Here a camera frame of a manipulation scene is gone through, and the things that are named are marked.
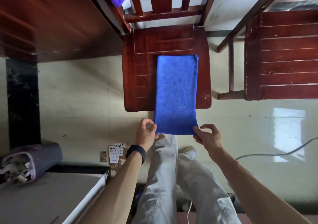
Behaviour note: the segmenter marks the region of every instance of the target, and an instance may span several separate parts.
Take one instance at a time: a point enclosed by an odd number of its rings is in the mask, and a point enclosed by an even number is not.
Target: gray pants
[[[132,224],[176,224],[176,184],[193,201],[197,224],[241,223],[216,177],[196,160],[178,154],[176,136],[161,135],[152,148],[146,187]]]

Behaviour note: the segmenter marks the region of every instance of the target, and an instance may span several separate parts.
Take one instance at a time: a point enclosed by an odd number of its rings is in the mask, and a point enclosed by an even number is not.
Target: black wristband
[[[132,145],[130,146],[129,150],[127,151],[127,154],[126,154],[126,158],[129,157],[129,155],[133,152],[133,151],[137,151],[141,154],[142,156],[142,163],[144,162],[144,160],[146,159],[146,151],[143,147],[141,146],[138,146],[138,145]]]

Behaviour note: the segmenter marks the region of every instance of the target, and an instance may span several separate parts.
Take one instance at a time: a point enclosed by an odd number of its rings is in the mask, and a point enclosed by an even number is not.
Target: person
[[[155,134],[157,125],[141,120],[136,145],[153,149],[148,178],[132,223],[177,223],[176,184],[196,207],[196,223],[240,223],[233,204],[216,177],[195,158],[193,147],[178,154],[177,137]],[[210,129],[212,133],[202,131]],[[222,146],[221,133],[213,124],[193,127],[196,142],[202,144],[220,167],[253,224],[310,223],[299,212],[257,181]],[[138,173],[143,162],[139,151],[132,151],[103,193],[81,219],[80,224],[126,223]]]

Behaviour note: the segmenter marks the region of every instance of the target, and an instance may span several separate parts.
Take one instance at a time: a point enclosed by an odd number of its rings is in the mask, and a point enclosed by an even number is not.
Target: person's right arm
[[[205,147],[211,159],[220,167],[253,224],[310,224],[224,150],[221,133],[215,125],[204,124],[201,129],[211,129],[212,133],[193,127],[198,135],[193,138]]]

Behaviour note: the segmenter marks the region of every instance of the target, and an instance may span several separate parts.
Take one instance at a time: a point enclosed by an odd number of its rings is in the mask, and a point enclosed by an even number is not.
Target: white shoe
[[[194,160],[197,157],[197,151],[193,146],[186,148],[182,154],[191,160]]]

